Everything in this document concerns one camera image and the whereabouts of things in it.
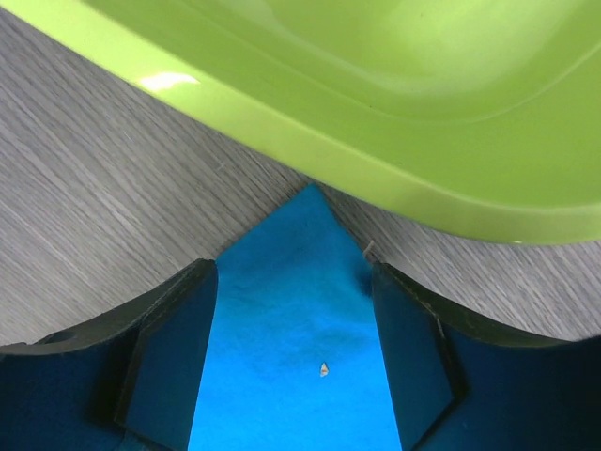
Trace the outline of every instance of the blue fabric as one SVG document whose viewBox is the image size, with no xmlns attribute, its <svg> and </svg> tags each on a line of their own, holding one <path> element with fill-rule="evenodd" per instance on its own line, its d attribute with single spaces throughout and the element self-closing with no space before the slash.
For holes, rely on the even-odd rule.
<svg viewBox="0 0 601 451">
<path fill-rule="evenodd" d="M 399 450 L 371 269 L 317 187 L 217 264 L 189 450 Z"/>
</svg>

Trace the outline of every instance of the green plastic bowl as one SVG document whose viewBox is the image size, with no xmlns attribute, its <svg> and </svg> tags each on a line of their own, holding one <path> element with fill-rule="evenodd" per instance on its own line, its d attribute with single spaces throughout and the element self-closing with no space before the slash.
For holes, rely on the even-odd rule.
<svg viewBox="0 0 601 451">
<path fill-rule="evenodd" d="M 0 0 L 178 110 L 487 241 L 601 238 L 599 0 Z"/>
</svg>

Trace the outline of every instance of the small debris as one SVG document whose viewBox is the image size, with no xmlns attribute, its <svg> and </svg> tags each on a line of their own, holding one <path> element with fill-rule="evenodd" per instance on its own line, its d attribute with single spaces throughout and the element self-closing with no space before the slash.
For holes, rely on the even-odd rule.
<svg viewBox="0 0 601 451">
<path fill-rule="evenodd" d="M 365 250 L 363 251 L 363 257 L 367 257 L 367 254 L 369 254 L 369 251 L 372 250 L 372 247 L 374 247 L 374 241 L 371 240 L 369 241 L 369 244 L 367 244 L 367 247 L 365 248 Z"/>
</svg>

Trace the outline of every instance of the gray wood grain surface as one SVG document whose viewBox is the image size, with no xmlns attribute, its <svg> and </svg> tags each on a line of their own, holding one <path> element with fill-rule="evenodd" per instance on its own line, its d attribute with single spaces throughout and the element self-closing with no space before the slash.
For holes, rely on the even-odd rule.
<svg viewBox="0 0 601 451">
<path fill-rule="evenodd" d="M 216 257 L 309 180 L 0 11 L 0 344 L 31 342 Z M 513 325 L 601 332 L 597 242 L 450 237 L 324 188 L 371 258 Z"/>
</svg>

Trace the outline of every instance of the curved plastic piece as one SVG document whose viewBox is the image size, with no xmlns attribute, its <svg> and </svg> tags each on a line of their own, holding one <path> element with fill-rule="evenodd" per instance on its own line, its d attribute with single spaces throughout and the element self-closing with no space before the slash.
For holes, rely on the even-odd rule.
<svg viewBox="0 0 601 451">
<path fill-rule="evenodd" d="M 90 321 L 0 347 L 0 449 L 188 449 L 216 290 L 215 264 L 198 260 Z"/>
<path fill-rule="evenodd" d="M 373 296 L 404 450 L 601 449 L 601 337 L 519 331 L 388 265 Z"/>
<path fill-rule="evenodd" d="M 601 238 L 598 0 L 0 6 L 386 210 L 487 241 Z"/>
</svg>

